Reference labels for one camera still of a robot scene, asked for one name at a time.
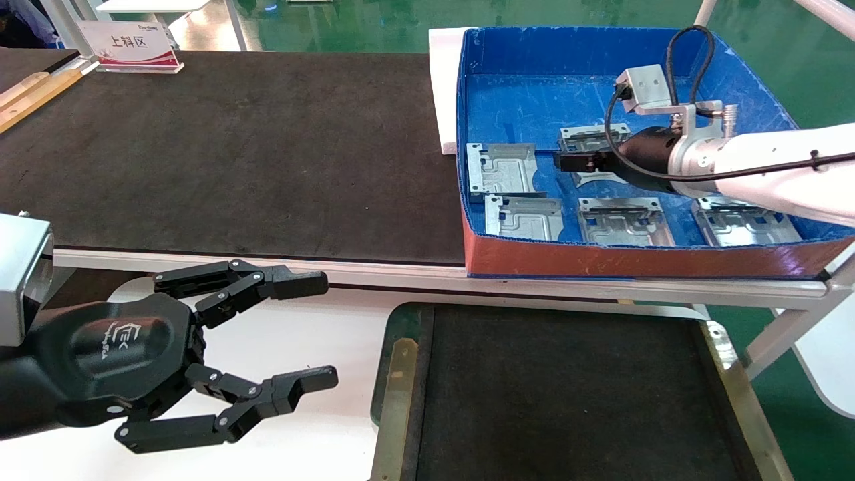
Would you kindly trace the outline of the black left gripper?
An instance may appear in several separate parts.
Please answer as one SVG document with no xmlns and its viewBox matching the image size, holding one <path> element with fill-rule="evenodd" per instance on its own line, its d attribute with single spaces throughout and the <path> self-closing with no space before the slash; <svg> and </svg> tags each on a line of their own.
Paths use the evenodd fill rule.
<svg viewBox="0 0 855 481">
<path fill-rule="evenodd" d="M 128 421 L 116 441 L 135 454 L 235 444 L 266 418 L 293 413 L 306 393 L 336 387 L 338 371 L 302 369 L 262 383 L 222 373 L 201 365 L 198 325 L 214 329 L 266 299 L 327 291 L 323 271 L 233 259 L 155 274 L 154 294 L 137 301 L 58 310 L 37 327 L 37 365 L 55 395 L 55 419 L 82 428 L 122 416 L 156 418 L 192 386 L 229 407 L 216 416 Z M 196 314 L 178 301 L 199 295 L 206 297 Z"/>
</svg>

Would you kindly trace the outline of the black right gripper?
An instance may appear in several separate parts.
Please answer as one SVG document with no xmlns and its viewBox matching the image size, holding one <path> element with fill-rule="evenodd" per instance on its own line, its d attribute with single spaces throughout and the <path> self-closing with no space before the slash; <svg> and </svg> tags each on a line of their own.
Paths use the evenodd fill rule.
<svg viewBox="0 0 855 481">
<path fill-rule="evenodd" d="M 554 150 L 554 164 L 562 172 L 610 172 L 643 190 L 675 194 L 668 180 L 647 176 L 625 167 L 621 158 L 629 159 L 638 167 L 657 174 L 668 174 L 672 149 L 680 140 L 680 133 L 666 127 L 649 127 L 623 142 L 620 148 L 605 146 L 593 150 Z"/>
</svg>

